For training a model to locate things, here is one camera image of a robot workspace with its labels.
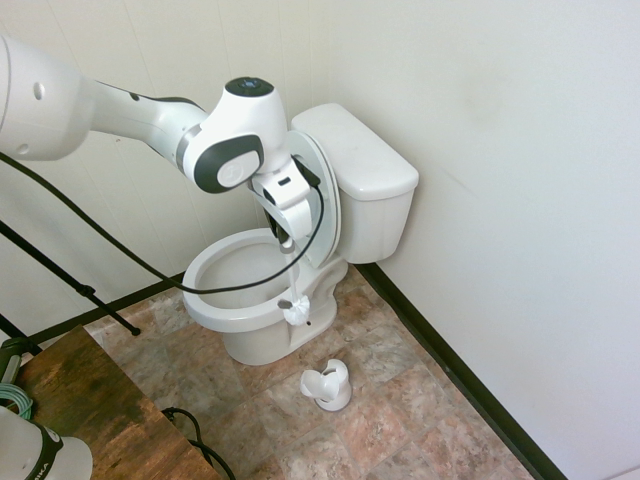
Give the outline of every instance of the wooden table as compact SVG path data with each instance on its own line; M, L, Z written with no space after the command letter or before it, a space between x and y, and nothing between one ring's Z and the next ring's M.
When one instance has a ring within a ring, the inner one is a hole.
M16 384L36 422L89 445L92 480L222 478L81 327L22 367Z

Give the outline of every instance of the tile floor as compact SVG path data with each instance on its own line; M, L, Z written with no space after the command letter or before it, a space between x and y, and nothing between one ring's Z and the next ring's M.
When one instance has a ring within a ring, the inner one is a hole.
M139 337L110 318L86 328L159 408L191 411L239 480L532 479L355 268L335 293L333 326L262 367L232 360L176 290L121 312ZM337 413L298 385L329 358L347 364L354 387Z

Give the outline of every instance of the robotic arm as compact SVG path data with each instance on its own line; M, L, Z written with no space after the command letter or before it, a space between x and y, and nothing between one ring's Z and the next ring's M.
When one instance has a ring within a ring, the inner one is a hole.
M311 232L310 188L289 154L282 102L268 82L230 81L208 115L187 99L153 99L91 80L44 52L0 38L3 153L57 160L90 130L134 138L205 192L247 183L294 240Z

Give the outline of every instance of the toilet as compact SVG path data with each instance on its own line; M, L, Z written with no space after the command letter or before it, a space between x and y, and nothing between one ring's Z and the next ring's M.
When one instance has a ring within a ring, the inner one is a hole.
M415 168L340 105L314 107L291 126L291 154L321 179L325 207L316 238L292 267L296 290L310 300L306 324L290 325L278 307L279 300L291 299L287 273L234 292L184 293L189 315L221 332L229 355L247 365L275 362L331 326L337 313L333 291L348 263L377 262L395 252L418 184ZM320 202L314 193L309 202L315 229ZM297 251L307 241L297 241ZM197 289L240 285L285 265L270 229L248 230L206 248L183 283Z

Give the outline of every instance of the black cord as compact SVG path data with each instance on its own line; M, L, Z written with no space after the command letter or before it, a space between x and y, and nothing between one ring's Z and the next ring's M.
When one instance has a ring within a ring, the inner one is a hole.
M223 470L226 472L227 476L229 477L229 480L236 480L236 477L231 471L231 468L229 467L229 465L227 465L227 462L225 462L220 455L218 455L210 447L205 445L204 442L202 441L200 424L196 420L196 417L194 417L191 413L187 412L186 410L183 410L182 408L177 408L177 407L165 408L164 410L162 410L162 413L172 423L174 420L174 416L173 416L174 413L181 413L182 415L189 418L189 420L191 420L196 430L196 438L197 438L197 440L189 440L189 443L194 447L198 447L202 451L202 456L204 457L204 459L207 461L209 465L213 466L213 463L211 462L211 458L209 457L209 455L211 455L213 458L215 458L216 462L218 462L220 466L223 468Z
M107 232L104 228L102 228L99 224L97 224L80 207L78 207L75 203L73 203L73 201L69 197L67 197L64 193L62 193L55 186L53 186L46 179L38 175L33 170L28 169L24 165L20 164L19 162L17 162L13 158L9 157L8 155L2 152L0 152L0 160L2 160L7 165L15 168L16 170L23 173L24 175L28 176L30 179L32 179L42 187L44 187L49 193L51 193L58 200L60 200L67 207L69 207L73 211L73 213L75 213L78 217L80 217L87 225L89 225L96 232L98 232L105 240L111 243L114 247L116 247L118 250L120 250L122 253L124 253L127 257L129 257L131 260L136 262L142 268L152 273L156 277L160 278L161 280L164 280L165 282L170 284L172 287L178 288L185 292L195 293L197 295L206 295L209 293L222 293L222 292L232 292L235 290L244 290L245 288L251 288L251 287L256 287L258 285L262 285L263 283L267 283L273 280L274 278L282 275L284 272L286 272L291 267L293 267L296 263L298 263L298 261L304 256L304 254L307 253L307 250L311 246L311 243L313 243L313 240L316 238L318 230L320 230L320 224L322 223L322 219L324 217L324 199L322 198L322 193L320 192L320 189L318 188L317 185L312 185L311 187L318 193L318 197L320 198L320 216L318 218L318 224L316 225L315 230L311 234L311 237L309 238L309 242L305 245L302 251L298 254L297 257L293 259L291 263L286 265L284 268L278 270L273 275L267 278L263 278L262 280L258 280L256 282L245 283L243 285L236 285L233 287L220 287L220 288L210 288L207 290L198 290L196 288L187 287L186 285L183 285L182 283L175 281L173 278L166 276L165 274L163 274L159 270L156 270L154 267L152 267L147 262L142 260L135 253L133 253L131 250L125 247L122 243L120 243L120 241L118 241L116 238L111 236L109 232Z
M229 465L227 465L227 463L222 459L222 457L220 455L218 455L216 452L211 450L210 447L206 446L202 442L196 442L195 440L189 440L189 443L191 445L193 445L194 447L198 447L200 450L202 450L203 454L204 454L204 452L207 452L209 455L211 455L213 458L215 458L216 462L218 462L220 464L220 466L224 469L225 473L229 477L229 480L236 480L236 477L233 474L233 472L231 471L231 468L229 467Z

